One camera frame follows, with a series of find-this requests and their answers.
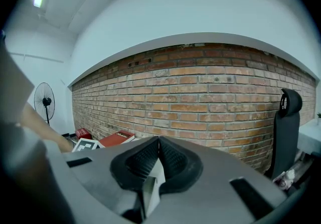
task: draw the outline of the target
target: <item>red box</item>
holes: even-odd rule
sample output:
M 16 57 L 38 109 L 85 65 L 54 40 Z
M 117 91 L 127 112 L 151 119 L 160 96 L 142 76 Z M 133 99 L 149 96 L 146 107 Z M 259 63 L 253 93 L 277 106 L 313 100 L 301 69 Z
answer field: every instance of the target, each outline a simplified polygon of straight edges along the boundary
M 135 134 L 121 130 L 108 137 L 102 138 L 99 142 L 104 147 L 115 146 L 132 141 L 135 138 Z
M 84 128 L 76 130 L 76 136 L 78 139 L 80 138 L 92 139 L 91 134 Z

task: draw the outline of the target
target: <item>black chair backrest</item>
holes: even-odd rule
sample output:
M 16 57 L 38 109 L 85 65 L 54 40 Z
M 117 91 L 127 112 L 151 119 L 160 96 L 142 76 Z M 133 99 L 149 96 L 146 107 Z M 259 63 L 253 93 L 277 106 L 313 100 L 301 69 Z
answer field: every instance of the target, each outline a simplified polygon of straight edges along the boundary
M 297 151 L 302 98 L 294 90 L 283 88 L 280 109 L 274 117 L 271 167 L 265 176 L 274 179 L 293 164 Z

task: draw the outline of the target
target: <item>white table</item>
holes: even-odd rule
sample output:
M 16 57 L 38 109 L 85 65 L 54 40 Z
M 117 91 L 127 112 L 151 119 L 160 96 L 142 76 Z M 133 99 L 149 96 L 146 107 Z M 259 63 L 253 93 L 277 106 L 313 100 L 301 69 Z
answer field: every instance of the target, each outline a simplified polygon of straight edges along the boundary
M 313 119 L 299 128 L 297 148 L 307 154 L 321 153 L 321 124 Z

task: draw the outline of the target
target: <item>chair headrest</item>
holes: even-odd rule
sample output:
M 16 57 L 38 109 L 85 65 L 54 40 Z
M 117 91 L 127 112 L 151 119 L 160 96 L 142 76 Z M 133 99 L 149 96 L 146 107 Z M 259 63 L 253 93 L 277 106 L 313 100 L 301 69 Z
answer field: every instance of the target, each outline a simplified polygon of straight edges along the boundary
M 290 116 L 294 113 L 297 113 L 302 108 L 302 98 L 301 96 L 292 89 L 282 88 L 284 93 L 280 102 L 279 114 L 282 117 Z

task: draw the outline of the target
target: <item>fan stand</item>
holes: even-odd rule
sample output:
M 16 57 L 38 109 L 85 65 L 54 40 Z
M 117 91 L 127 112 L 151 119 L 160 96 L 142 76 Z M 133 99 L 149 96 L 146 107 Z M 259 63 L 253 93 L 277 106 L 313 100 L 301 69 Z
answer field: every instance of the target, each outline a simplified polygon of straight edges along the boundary
M 46 106 L 46 105 L 45 105 L 45 108 L 46 108 L 47 122 L 48 122 L 48 125 L 50 125 L 50 124 L 49 124 L 49 117 L 48 117 L 48 109 L 47 109 L 47 106 Z
M 47 108 L 47 106 L 49 106 L 49 105 L 51 104 L 51 99 L 44 97 L 44 98 L 42 99 L 42 103 L 43 103 L 44 107 L 46 108 L 47 122 L 48 122 L 48 125 L 50 125 L 50 124 L 49 124 L 48 108 Z

